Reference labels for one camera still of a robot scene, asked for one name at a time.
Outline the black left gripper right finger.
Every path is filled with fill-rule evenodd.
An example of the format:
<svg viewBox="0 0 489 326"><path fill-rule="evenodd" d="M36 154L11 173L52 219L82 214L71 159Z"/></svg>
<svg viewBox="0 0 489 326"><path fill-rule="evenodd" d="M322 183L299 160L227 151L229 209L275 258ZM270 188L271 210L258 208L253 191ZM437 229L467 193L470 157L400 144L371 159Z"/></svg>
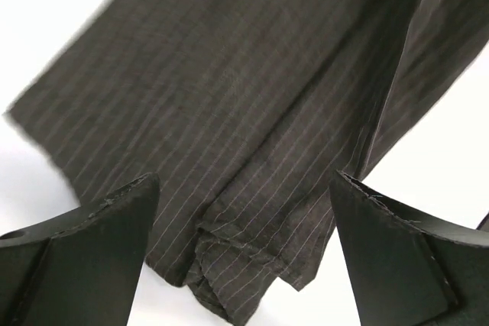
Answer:
<svg viewBox="0 0 489 326"><path fill-rule="evenodd" d="M336 173L330 197L362 325L488 326L488 220L470 229Z"/></svg>

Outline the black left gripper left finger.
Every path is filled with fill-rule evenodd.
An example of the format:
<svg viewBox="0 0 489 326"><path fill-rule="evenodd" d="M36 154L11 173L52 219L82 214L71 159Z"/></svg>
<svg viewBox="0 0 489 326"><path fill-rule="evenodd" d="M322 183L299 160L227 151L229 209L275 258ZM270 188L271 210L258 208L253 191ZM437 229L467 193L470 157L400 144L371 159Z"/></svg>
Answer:
<svg viewBox="0 0 489 326"><path fill-rule="evenodd" d="M1 323L126 325L160 196L145 174L1 237Z"/></svg>

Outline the dark pinstriped long sleeve shirt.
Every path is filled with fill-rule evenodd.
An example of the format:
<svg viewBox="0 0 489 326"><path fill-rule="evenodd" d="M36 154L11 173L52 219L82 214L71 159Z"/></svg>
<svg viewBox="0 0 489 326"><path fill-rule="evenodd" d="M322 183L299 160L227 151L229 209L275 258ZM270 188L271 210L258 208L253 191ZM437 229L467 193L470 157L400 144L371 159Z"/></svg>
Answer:
<svg viewBox="0 0 489 326"><path fill-rule="evenodd" d="M148 266L243 325L487 42L488 0L113 0L8 114L81 202L156 173Z"/></svg>

